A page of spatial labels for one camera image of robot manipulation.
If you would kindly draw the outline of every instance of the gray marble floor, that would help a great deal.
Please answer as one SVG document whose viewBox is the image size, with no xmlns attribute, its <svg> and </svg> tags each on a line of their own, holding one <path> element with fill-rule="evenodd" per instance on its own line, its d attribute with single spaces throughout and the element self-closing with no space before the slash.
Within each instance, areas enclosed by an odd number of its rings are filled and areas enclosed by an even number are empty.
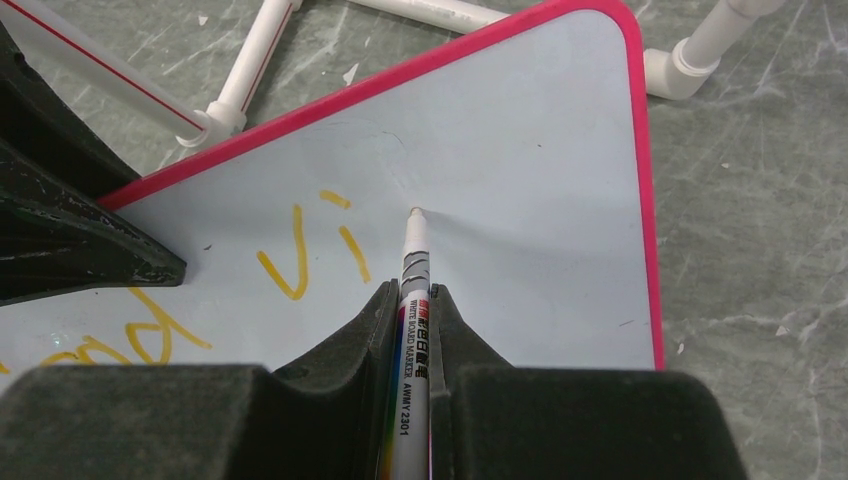
<svg viewBox="0 0 848 480">
<path fill-rule="evenodd" d="M 712 1 L 629 0 L 670 48 Z M 217 94 L 260 0 L 49 0 L 177 97 Z M 532 0 L 486 0 L 505 12 Z M 344 0 L 306 0 L 253 106 L 262 123 L 451 40 Z M 34 52 L 142 173 L 173 138 Z M 848 478 L 848 3 L 791 0 L 691 100 L 650 102 L 668 366 L 718 396 L 751 478 Z"/>
</svg>

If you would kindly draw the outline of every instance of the yellow letter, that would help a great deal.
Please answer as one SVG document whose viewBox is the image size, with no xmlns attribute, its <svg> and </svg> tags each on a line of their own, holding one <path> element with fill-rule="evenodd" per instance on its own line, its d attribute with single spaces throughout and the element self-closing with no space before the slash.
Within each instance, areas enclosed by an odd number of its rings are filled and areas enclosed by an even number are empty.
<svg viewBox="0 0 848 480">
<path fill-rule="evenodd" d="M 330 190 L 321 190 L 318 193 L 318 196 L 321 197 L 321 200 L 326 200 L 332 204 L 335 204 L 337 207 L 341 207 L 345 210 L 350 208 L 350 200 L 344 198 L 336 192 L 331 192 Z"/>
<path fill-rule="evenodd" d="M 145 363 L 148 364 L 166 364 L 171 359 L 171 329 L 177 331 L 177 333 L 181 334 L 186 338 L 189 342 L 197 345 L 200 348 L 212 348 L 212 345 L 204 342 L 203 340 L 195 337 L 188 330 L 185 329 L 182 325 L 177 323 L 168 312 L 162 309 L 159 305 L 157 305 L 153 300 L 150 299 L 141 289 L 137 287 L 131 287 L 129 291 L 136 296 L 141 303 L 150 310 L 153 318 L 156 319 L 157 323 L 128 323 L 126 326 L 126 334 L 127 340 L 130 341 L 130 345 L 132 345 L 135 353 L 144 360 Z M 144 347 L 141 346 L 141 342 L 138 340 L 138 330 L 150 330 L 154 332 L 162 332 L 162 354 L 159 356 L 158 361 L 154 361 L 153 357 L 144 350 Z"/>
<path fill-rule="evenodd" d="M 362 250 L 360 250 L 350 230 L 345 226 L 341 226 L 339 227 L 339 235 L 342 236 L 348 250 L 353 254 L 353 258 L 356 259 L 356 264 L 359 265 L 359 275 L 362 277 L 362 282 L 368 283 L 371 281 L 371 274 L 368 273 L 368 264 L 365 263 L 365 255 L 362 254 Z"/>
<path fill-rule="evenodd" d="M 303 211 L 300 205 L 295 204 L 292 208 L 293 227 L 294 227 L 294 243 L 297 246 L 297 289 L 292 290 L 288 282 L 280 275 L 277 268 L 271 263 L 271 259 L 262 250 L 256 252 L 256 258 L 259 263 L 265 267 L 265 271 L 274 280 L 274 283 L 292 300 L 300 300 L 303 294 L 306 293 L 306 287 L 309 285 L 309 265 L 307 263 L 306 242 L 303 240 Z"/>
<path fill-rule="evenodd" d="M 61 362 L 62 360 L 71 360 L 72 362 L 79 363 L 81 365 L 97 365 L 97 362 L 95 362 L 91 358 L 91 355 L 88 354 L 89 350 L 105 353 L 106 355 L 109 355 L 110 357 L 114 358 L 118 363 L 124 365 L 132 365 L 132 362 L 130 362 L 127 357 L 121 355 L 117 350 L 110 347 L 109 345 L 106 345 L 100 340 L 97 340 L 94 337 L 91 337 L 89 335 L 83 335 L 82 341 L 85 343 L 77 347 L 76 353 L 54 353 L 53 355 L 50 355 L 49 357 L 42 360 L 41 366 L 44 367 L 47 365 L 53 365 L 55 363 Z"/>
</svg>

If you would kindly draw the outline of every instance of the black foam holder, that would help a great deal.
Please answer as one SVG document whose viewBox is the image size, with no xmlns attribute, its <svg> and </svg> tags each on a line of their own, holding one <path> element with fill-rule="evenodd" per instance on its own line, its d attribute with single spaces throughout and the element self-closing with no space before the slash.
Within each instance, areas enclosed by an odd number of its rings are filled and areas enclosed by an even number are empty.
<svg viewBox="0 0 848 480">
<path fill-rule="evenodd" d="M 258 366 L 48 367 L 0 399 L 3 478 L 367 479 L 397 281 L 327 340 Z M 450 292 L 430 302 L 432 477 L 742 480 L 713 396 L 668 372 L 511 367 Z"/>
<path fill-rule="evenodd" d="M 107 286 L 173 286 L 185 262 L 97 198 L 138 178 L 0 25 L 0 306 Z"/>
</svg>

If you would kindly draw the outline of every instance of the whiteboard marker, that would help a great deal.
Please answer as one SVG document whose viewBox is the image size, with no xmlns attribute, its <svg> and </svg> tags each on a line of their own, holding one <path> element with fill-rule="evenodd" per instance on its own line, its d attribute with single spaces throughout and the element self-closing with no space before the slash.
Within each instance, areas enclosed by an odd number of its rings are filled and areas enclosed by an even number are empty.
<svg viewBox="0 0 848 480">
<path fill-rule="evenodd" d="M 430 249 L 427 221 L 413 208 L 406 221 L 395 351 L 389 379 L 380 478 L 429 477 Z"/>
</svg>

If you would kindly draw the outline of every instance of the red whiteboard edge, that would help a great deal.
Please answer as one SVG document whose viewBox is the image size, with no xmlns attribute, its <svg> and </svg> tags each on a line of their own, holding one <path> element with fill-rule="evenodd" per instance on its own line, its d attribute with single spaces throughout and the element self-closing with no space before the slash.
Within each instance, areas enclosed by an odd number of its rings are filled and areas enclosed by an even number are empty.
<svg viewBox="0 0 848 480">
<path fill-rule="evenodd" d="M 636 147 L 639 197 L 642 210 L 642 234 L 648 275 L 648 301 L 651 315 L 651 339 L 654 366 L 665 368 L 660 304 L 659 257 L 657 254 L 654 193 L 651 173 L 651 142 L 648 132 L 648 101 L 642 60 L 642 34 L 631 11 L 618 0 L 550 0 L 511 15 L 493 25 L 465 35 L 423 53 L 400 65 L 316 100 L 280 118 L 248 130 L 209 150 L 136 180 L 100 199 L 100 204 L 116 210 L 153 193 L 220 165 L 283 135 L 344 110 L 443 67 L 460 58 L 577 10 L 595 10 L 610 17 L 621 29 L 627 49 L 633 128 Z"/>
</svg>

